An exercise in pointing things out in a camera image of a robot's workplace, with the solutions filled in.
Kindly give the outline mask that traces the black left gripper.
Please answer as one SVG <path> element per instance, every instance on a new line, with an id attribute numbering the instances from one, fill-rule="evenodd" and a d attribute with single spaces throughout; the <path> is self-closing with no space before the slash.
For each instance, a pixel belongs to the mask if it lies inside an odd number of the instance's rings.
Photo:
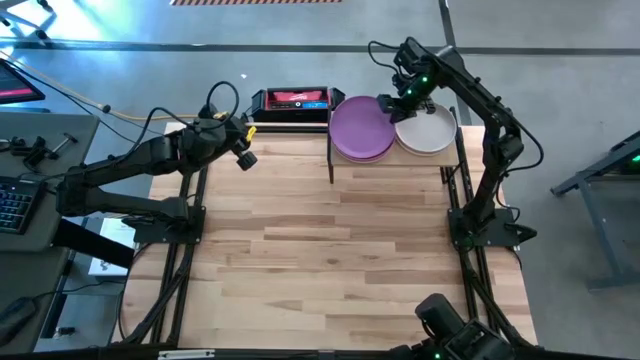
<path id="1" fill-rule="evenodd" d="M 251 169 L 258 159 L 253 152 L 249 151 L 250 143 L 247 139 L 249 127 L 246 125 L 246 121 L 240 118 L 230 118 L 222 124 L 221 128 L 224 130 L 225 139 L 218 148 L 218 154 L 224 155 L 231 152 L 238 157 L 236 163 L 243 171 Z"/>

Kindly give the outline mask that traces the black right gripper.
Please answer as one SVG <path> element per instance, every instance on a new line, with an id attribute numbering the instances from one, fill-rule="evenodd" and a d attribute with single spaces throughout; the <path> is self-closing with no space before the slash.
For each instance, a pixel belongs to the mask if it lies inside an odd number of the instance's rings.
<path id="1" fill-rule="evenodd" d="M 415 117 L 419 109 L 433 114 L 436 106 L 431 93 L 435 88 L 431 83 L 413 83 L 398 99 L 389 94 L 379 94 L 376 101 L 382 112 L 391 112 L 390 122 L 396 124 Z"/>

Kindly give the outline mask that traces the purple plate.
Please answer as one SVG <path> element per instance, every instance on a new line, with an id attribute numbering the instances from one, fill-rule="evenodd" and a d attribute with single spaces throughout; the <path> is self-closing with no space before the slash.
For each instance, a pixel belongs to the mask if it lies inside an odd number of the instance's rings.
<path id="1" fill-rule="evenodd" d="M 356 160 L 383 156 L 395 140 L 391 116 L 371 96 L 355 96 L 338 105 L 329 123 L 333 145 Z"/>

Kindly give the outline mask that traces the cream plate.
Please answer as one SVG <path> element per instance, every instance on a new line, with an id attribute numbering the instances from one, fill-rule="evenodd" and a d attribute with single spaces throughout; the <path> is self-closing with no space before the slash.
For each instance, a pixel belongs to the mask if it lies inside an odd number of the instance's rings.
<path id="1" fill-rule="evenodd" d="M 396 140 L 412 154 L 432 156 L 454 142 L 457 128 L 454 115 L 447 108 L 435 104 L 433 113 L 418 110 L 415 116 L 396 123 Z"/>

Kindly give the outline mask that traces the red and black toolbox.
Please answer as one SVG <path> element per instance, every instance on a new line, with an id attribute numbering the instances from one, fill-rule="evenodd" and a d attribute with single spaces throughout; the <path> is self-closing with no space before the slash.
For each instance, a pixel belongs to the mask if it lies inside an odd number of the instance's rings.
<path id="1" fill-rule="evenodd" d="M 267 88 L 252 96 L 249 114 L 255 122 L 326 123 L 344 99 L 341 90 L 326 86 Z"/>

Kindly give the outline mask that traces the white booklet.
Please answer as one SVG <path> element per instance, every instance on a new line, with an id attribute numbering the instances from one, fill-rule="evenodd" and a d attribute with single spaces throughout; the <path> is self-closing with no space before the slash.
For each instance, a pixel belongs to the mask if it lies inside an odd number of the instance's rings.
<path id="1" fill-rule="evenodd" d="M 125 245 L 134 251 L 139 246 L 134 242 L 135 230 L 124 224 L 119 218 L 104 218 L 100 235 L 121 245 Z M 108 263 L 104 260 L 93 258 L 88 270 L 89 276 L 94 277 L 121 277 L 127 274 L 128 270 Z"/>

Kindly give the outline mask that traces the black flat bar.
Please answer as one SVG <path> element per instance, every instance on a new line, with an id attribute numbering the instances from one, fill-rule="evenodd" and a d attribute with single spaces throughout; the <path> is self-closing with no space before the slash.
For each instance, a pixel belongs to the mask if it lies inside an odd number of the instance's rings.
<path id="1" fill-rule="evenodd" d="M 133 263 L 132 248 L 64 219 L 60 221 L 51 245 L 69 248 L 126 269 Z"/>

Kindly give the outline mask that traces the grey desk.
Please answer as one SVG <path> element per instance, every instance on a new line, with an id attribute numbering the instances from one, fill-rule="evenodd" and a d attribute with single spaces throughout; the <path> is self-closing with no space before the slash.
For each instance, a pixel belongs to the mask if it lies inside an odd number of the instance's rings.
<path id="1" fill-rule="evenodd" d="M 51 246 L 57 175 L 85 159 L 97 127 L 90 115 L 0 112 L 0 252 Z"/>

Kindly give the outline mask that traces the grey metal stand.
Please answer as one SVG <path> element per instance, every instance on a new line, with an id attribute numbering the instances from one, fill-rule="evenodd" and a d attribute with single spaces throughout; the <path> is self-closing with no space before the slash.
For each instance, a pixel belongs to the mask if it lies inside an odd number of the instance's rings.
<path id="1" fill-rule="evenodd" d="M 602 159 L 550 189 L 555 197 L 578 190 L 595 228 L 598 242 L 611 269 L 611 275 L 588 280 L 586 286 L 590 291 L 640 285 L 640 269 L 633 265 L 625 241 L 617 240 L 612 235 L 612 227 L 604 213 L 598 209 L 594 197 L 593 183 L 616 182 L 640 185 L 640 130 L 611 147 Z"/>

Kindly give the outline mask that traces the black clamp tool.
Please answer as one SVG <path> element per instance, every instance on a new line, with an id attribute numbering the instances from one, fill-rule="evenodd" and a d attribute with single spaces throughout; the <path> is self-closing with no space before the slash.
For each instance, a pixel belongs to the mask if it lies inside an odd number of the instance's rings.
<path id="1" fill-rule="evenodd" d="M 37 136 L 31 145 L 24 138 L 13 137 L 4 140 L 0 152 L 8 151 L 12 156 L 22 157 L 22 164 L 31 172 L 38 172 L 39 164 L 45 160 L 57 160 L 61 156 L 61 150 L 68 144 L 77 144 L 78 139 L 69 133 L 64 133 L 64 139 L 57 146 L 50 149 L 42 136 Z"/>

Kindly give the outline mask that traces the black backlit keyboard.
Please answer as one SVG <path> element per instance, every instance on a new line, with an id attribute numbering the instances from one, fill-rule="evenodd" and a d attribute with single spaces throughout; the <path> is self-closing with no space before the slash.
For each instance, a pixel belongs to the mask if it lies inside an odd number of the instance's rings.
<path id="1" fill-rule="evenodd" d="M 46 184 L 0 176 L 0 233 L 22 235 L 45 192 Z"/>

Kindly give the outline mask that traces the black computer monitor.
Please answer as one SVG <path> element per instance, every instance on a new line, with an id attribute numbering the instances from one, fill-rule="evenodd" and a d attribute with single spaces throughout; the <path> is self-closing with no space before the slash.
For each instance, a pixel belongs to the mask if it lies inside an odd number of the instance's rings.
<path id="1" fill-rule="evenodd" d="M 0 59 L 0 105 L 42 101 L 45 94 Z"/>

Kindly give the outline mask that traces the grey side table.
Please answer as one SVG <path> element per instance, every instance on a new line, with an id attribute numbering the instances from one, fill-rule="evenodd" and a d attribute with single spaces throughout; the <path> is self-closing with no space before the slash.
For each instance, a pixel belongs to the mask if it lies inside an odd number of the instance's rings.
<path id="1" fill-rule="evenodd" d="M 0 253 L 0 313 L 21 297 L 35 297 L 55 291 L 63 274 L 69 251 L 52 247 L 42 252 Z M 0 355 L 32 352 L 52 301 L 46 295 L 36 301 L 36 312 L 13 340 L 0 346 Z"/>

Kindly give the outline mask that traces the black computer mouse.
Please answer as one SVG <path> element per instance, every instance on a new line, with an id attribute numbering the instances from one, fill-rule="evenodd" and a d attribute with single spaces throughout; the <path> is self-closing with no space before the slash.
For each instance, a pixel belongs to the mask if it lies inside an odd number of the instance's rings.
<path id="1" fill-rule="evenodd" d="M 33 298 L 21 297 L 0 311 L 0 347 L 10 343 L 37 313 Z"/>

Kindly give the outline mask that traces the silver metal bracket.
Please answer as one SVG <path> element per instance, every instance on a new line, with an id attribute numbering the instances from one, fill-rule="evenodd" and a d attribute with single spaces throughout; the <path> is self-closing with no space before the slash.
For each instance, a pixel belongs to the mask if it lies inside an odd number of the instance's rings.
<path id="1" fill-rule="evenodd" d="M 215 349 L 179 349 L 160 351 L 157 360 L 215 360 Z"/>

